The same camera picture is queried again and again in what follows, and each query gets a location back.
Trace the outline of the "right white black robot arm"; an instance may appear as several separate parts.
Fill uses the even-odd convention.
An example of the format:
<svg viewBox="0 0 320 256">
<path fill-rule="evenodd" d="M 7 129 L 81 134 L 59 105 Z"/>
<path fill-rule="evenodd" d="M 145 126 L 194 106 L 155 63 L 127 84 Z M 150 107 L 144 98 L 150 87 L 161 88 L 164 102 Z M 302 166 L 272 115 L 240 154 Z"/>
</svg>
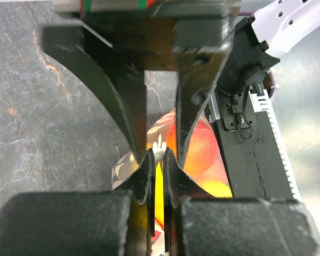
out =
<svg viewBox="0 0 320 256">
<path fill-rule="evenodd" d="M 78 77 L 146 151 L 146 70 L 176 71 L 177 159 L 218 87 L 241 94 L 320 26 L 320 1 L 273 1 L 239 23 L 240 1 L 54 1 L 80 26 L 45 26 L 42 50 Z"/>
</svg>

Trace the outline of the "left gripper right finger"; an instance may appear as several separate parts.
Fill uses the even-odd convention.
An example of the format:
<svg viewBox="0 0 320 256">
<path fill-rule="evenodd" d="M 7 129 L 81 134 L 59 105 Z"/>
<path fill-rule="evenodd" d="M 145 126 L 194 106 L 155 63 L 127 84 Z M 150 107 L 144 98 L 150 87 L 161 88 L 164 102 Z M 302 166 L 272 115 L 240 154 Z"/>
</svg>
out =
<svg viewBox="0 0 320 256">
<path fill-rule="evenodd" d="M 213 220 L 213 196 L 205 192 L 167 149 L 163 164 L 165 249 L 169 255 L 207 255 L 211 241 L 204 234 Z"/>
</svg>

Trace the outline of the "clear polka dot zip bag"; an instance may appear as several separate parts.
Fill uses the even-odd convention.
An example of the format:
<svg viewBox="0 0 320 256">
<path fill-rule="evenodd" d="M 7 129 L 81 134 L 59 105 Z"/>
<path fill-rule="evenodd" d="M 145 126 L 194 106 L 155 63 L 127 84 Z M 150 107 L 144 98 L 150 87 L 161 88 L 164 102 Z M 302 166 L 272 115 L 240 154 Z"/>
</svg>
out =
<svg viewBox="0 0 320 256">
<path fill-rule="evenodd" d="M 175 132 L 161 140 L 173 113 L 150 129 L 153 146 L 137 163 L 125 155 L 113 169 L 114 215 L 108 255 L 231 255 L 227 227 L 230 188 L 221 180 L 195 182 L 171 148 Z"/>
</svg>

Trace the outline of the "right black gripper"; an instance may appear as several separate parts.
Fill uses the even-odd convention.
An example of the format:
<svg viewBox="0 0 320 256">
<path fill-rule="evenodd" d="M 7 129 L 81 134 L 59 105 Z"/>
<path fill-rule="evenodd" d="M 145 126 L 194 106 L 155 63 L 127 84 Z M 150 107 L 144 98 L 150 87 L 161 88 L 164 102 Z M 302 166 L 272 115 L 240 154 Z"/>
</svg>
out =
<svg viewBox="0 0 320 256">
<path fill-rule="evenodd" d="M 240 1 L 53 1 L 113 48 L 148 70 L 178 69 L 177 160 L 233 49 Z M 139 162 L 146 151 L 144 71 L 82 26 L 44 26 L 41 48 L 79 78 L 103 104 Z"/>
</svg>

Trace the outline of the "yellow red mango back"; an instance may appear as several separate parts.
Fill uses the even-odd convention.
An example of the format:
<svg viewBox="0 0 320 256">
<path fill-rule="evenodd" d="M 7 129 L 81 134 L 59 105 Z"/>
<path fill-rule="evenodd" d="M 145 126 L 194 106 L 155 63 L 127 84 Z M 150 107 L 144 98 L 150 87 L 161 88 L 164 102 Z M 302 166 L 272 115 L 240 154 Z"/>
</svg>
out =
<svg viewBox="0 0 320 256">
<path fill-rule="evenodd" d="M 155 220 L 159 226 L 164 229 L 164 192 L 163 175 L 160 163 L 156 166 L 155 176 Z"/>
</svg>

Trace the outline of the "yellow lemon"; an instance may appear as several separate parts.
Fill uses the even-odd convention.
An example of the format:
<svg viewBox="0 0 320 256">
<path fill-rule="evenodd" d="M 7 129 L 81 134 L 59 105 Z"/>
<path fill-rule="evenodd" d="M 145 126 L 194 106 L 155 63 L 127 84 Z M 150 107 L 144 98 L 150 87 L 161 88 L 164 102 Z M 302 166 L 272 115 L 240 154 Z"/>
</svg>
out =
<svg viewBox="0 0 320 256">
<path fill-rule="evenodd" d="M 219 180 L 201 180 L 199 186 L 207 193 L 217 198 L 232 198 L 232 192 L 229 186 Z"/>
</svg>

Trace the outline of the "red tomato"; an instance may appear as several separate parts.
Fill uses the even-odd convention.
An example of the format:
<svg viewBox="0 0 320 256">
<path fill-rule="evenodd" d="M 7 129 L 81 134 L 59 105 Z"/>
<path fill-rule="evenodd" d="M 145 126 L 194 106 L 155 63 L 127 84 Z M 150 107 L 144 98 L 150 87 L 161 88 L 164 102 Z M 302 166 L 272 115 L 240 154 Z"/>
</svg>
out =
<svg viewBox="0 0 320 256">
<path fill-rule="evenodd" d="M 214 132 L 206 118 L 200 118 L 191 135 L 183 170 L 191 177 L 216 178 L 222 173 L 219 157 Z"/>
</svg>

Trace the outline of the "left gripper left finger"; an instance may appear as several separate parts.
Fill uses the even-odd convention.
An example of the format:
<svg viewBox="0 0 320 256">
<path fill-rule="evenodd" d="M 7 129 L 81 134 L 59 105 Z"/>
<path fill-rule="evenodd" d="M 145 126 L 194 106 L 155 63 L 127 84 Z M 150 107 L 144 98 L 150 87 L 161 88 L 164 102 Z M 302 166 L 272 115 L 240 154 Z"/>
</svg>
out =
<svg viewBox="0 0 320 256">
<path fill-rule="evenodd" d="M 123 208 L 123 252 L 120 255 L 151 255 L 155 234 L 155 157 L 145 152 L 139 167 L 117 188 L 126 191 L 129 206 Z"/>
</svg>

